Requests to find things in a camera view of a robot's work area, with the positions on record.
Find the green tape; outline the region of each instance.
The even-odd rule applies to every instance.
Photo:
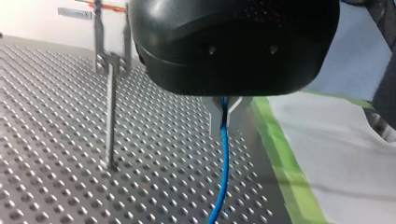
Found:
[[[291,221],[294,224],[329,223],[272,113],[267,98],[254,98],[252,109]]]

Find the metal clamp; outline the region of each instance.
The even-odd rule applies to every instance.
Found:
[[[231,137],[236,137],[242,115],[250,105],[253,97],[232,96],[228,97],[227,128]],[[223,109],[221,97],[202,97],[202,102],[210,114],[209,133],[211,136],[220,136]]]
[[[132,30],[128,11],[128,4],[126,4],[125,27],[122,32],[124,55],[120,56],[120,72],[122,74],[129,74],[132,69]],[[105,52],[105,28],[102,23],[102,2],[100,0],[94,1],[94,12],[95,57],[93,67],[96,74],[103,75],[108,73],[107,57],[109,54]]]

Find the perforated metal table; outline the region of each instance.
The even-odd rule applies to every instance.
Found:
[[[99,165],[106,77],[91,58],[0,42],[0,76],[3,223],[207,223],[223,155],[198,98],[161,90],[134,63],[110,172]],[[243,123],[218,223],[290,223],[250,111]]]

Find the blue wire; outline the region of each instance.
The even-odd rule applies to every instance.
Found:
[[[228,107],[228,99],[227,97],[222,98],[222,106],[223,106],[223,113],[226,116],[227,114],[227,107]],[[219,192],[219,196],[216,200],[215,208],[213,209],[212,213],[210,214],[209,224],[215,224],[216,219],[219,216],[221,211],[221,207],[224,203],[225,194],[227,192],[227,185],[228,185],[228,173],[229,173],[229,147],[228,147],[228,133],[227,133],[227,125],[224,123],[226,119],[223,120],[223,124],[221,125],[221,136],[222,136],[222,147],[224,149],[224,163],[223,163],[223,171],[221,177],[221,189]]]

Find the black plastic housing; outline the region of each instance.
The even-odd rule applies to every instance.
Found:
[[[278,95],[318,74],[339,0],[132,0],[148,75],[187,95]]]

